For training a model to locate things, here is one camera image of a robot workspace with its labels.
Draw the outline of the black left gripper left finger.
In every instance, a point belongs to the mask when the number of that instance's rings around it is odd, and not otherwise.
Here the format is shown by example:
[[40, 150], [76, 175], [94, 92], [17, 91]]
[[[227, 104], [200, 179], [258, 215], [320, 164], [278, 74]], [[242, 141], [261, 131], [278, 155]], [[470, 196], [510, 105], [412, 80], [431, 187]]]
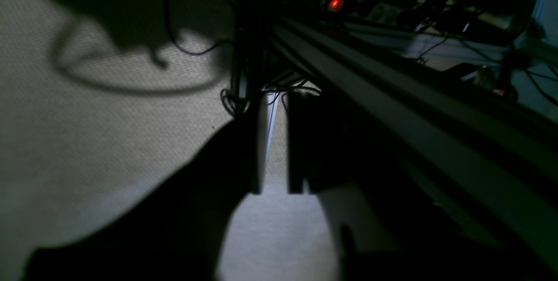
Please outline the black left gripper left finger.
[[26, 281], [212, 281], [233, 213], [262, 191], [260, 110], [220, 128], [124, 215], [61, 247], [33, 252]]

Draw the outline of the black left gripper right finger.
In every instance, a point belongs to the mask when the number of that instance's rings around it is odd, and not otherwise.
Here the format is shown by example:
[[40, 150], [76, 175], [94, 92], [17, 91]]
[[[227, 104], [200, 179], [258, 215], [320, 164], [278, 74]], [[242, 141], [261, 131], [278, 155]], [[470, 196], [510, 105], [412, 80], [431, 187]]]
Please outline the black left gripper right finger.
[[331, 95], [287, 95], [288, 190], [319, 200], [342, 281], [555, 281], [525, 238]]

